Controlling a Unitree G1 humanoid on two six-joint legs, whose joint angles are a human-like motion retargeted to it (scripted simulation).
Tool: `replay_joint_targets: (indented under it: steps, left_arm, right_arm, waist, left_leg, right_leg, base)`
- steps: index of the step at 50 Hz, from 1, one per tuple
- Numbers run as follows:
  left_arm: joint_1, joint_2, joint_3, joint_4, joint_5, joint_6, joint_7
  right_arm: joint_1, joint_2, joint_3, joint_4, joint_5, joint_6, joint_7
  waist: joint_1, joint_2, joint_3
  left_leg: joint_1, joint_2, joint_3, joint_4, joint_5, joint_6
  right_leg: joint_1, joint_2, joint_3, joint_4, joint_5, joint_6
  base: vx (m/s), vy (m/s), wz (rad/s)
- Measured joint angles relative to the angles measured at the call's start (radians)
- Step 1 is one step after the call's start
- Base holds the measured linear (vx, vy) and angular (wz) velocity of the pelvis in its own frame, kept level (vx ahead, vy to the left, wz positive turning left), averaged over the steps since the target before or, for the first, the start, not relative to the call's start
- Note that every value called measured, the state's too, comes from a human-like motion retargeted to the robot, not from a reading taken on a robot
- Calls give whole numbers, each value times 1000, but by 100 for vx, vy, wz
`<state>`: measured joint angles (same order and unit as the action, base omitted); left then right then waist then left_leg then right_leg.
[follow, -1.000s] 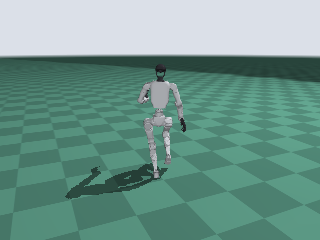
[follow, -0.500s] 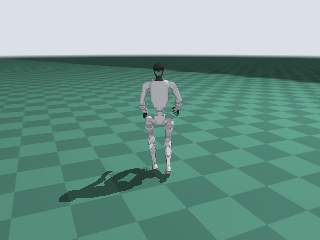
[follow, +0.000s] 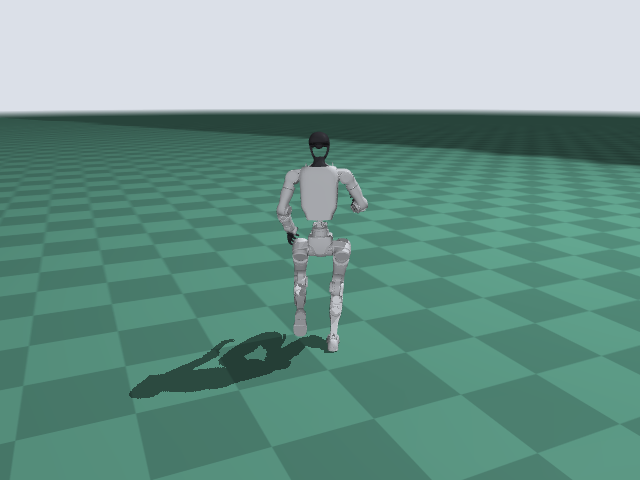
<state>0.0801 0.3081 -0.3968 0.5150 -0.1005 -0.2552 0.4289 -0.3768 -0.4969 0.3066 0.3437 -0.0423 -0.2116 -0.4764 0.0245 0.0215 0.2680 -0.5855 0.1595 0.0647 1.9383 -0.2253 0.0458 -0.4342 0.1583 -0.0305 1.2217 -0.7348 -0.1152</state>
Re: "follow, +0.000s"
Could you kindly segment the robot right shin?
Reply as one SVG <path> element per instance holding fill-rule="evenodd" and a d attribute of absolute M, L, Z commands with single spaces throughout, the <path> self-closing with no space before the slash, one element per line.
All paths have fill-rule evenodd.
<path fill-rule="evenodd" d="M 342 312 L 342 304 L 343 304 L 343 290 L 344 290 L 344 283 L 341 282 L 341 286 L 340 286 L 340 295 L 331 295 L 330 298 L 330 310 L 329 310 L 329 316 L 330 316 L 330 322 L 331 322 L 331 328 L 330 328 L 330 339 L 332 339 L 332 336 L 335 336 L 335 339 L 337 339 L 337 329 L 338 329 L 338 322 L 341 316 L 341 312 Z"/>

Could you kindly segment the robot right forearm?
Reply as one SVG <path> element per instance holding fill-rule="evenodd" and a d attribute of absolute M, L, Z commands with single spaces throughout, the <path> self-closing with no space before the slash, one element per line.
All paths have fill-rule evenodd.
<path fill-rule="evenodd" d="M 364 199 L 365 199 L 365 198 L 364 198 Z M 365 200 L 366 200 L 366 199 L 365 199 Z M 366 200 L 366 202 L 367 202 L 367 200 Z M 368 202 L 367 202 L 367 204 L 368 204 Z M 355 209 L 354 205 L 350 206 L 350 208 L 352 209 L 352 211 L 353 211 L 353 212 L 359 213 L 359 212 L 364 212 L 364 211 L 368 208 L 368 206 L 367 206 L 365 209 L 363 209 L 362 211 L 357 211 L 357 210 Z"/>

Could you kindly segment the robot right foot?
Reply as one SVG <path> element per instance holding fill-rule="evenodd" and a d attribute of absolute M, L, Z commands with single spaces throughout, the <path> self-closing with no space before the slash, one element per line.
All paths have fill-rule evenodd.
<path fill-rule="evenodd" d="M 337 334 L 337 339 L 335 339 L 335 336 L 332 336 L 332 339 L 330 339 L 330 334 L 327 336 L 327 344 L 328 344 L 328 350 L 329 351 L 337 351 L 338 350 L 338 344 L 340 343 L 340 339 L 339 339 L 339 335 Z"/>

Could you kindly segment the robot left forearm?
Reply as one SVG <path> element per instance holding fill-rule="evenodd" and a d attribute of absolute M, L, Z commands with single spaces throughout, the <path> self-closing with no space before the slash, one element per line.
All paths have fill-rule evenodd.
<path fill-rule="evenodd" d="M 276 211 L 277 211 L 277 209 L 276 209 Z M 284 227 L 284 230 L 287 233 L 290 232 L 290 233 L 296 235 L 297 227 L 294 225 L 294 223 L 293 223 L 293 221 L 291 219 L 291 215 L 288 216 L 288 217 L 285 217 L 285 216 L 281 216 L 281 215 L 277 214 L 277 217 L 278 217 L 280 223 L 282 223 L 282 225 Z"/>

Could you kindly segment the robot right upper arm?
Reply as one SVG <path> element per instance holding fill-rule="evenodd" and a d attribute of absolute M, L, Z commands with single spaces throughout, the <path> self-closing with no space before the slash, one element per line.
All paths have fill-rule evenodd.
<path fill-rule="evenodd" d="M 348 169 L 337 168 L 338 179 L 342 184 L 347 184 L 346 189 L 355 200 L 353 205 L 357 211 L 362 211 L 368 204 L 363 197 L 362 191 L 354 178 L 352 172 Z"/>

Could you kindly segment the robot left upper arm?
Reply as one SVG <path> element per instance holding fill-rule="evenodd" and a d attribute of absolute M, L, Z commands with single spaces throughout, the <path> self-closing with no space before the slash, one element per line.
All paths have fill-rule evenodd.
<path fill-rule="evenodd" d="M 301 169 L 290 170 L 286 176 L 283 184 L 283 188 L 280 193 L 280 200 L 277 206 L 277 214 L 288 217 L 291 215 L 292 207 L 289 202 L 293 196 L 295 187 L 294 185 L 299 183 L 299 174 Z"/>

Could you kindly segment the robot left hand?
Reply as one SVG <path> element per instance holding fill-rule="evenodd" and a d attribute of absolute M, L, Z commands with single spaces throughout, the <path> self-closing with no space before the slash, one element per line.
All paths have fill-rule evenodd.
<path fill-rule="evenodd" d="M 297 230 L 298 230 L 298 227 L 297 227 Z M 293 240 L 293 239 L 297 239 L 297 238 L 295 238 L 294 236 L 295 236 L 295 235 L 294 235 L 294 234 L 292 234 L 292 233 L 290 233 L 290 232 L 288 232 L 288 233 L 287 233 L 288 243 L 289 243 L 289 244 L 291 244 L 291 245 L 293 245 L 293 243 L 292 243 L 292 242 L 294 242 L 294 240 Z M 299 234 L 296 234 L 296 236 L 299 236 Z M 292 239 L 292 238 L 293 238 L 293 239 Z M 292 242 L 291 242 L 291 241 L 292 241 Z"/>

